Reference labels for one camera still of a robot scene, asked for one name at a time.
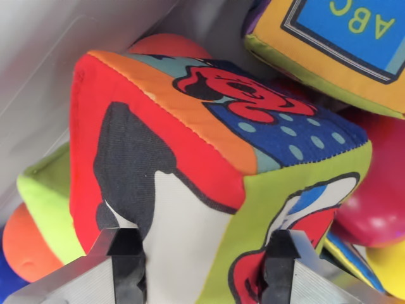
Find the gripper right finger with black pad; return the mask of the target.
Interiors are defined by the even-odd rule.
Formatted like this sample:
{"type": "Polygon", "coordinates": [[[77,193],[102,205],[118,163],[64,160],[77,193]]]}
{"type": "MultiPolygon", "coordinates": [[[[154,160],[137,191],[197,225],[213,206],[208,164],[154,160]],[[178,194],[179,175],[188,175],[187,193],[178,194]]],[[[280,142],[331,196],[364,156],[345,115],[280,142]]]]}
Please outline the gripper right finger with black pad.
{"type": "Polygon", "coordinates": [[[389,302],[388,296],[320,258],[301,231],[271,234],[261,278],[261,303],[389,302]]]}

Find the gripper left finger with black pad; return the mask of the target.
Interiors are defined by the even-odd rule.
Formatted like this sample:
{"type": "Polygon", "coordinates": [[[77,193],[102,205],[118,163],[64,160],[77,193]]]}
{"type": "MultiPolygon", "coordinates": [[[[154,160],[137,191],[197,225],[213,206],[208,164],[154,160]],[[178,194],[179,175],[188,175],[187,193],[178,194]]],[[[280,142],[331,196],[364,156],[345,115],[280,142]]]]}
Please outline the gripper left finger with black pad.
{"type": "Polygon", "coordinates": [[[101,231],[90,252],[9,295],[6,303],[145,303],[146,257],[136,228],[101,231]]]}

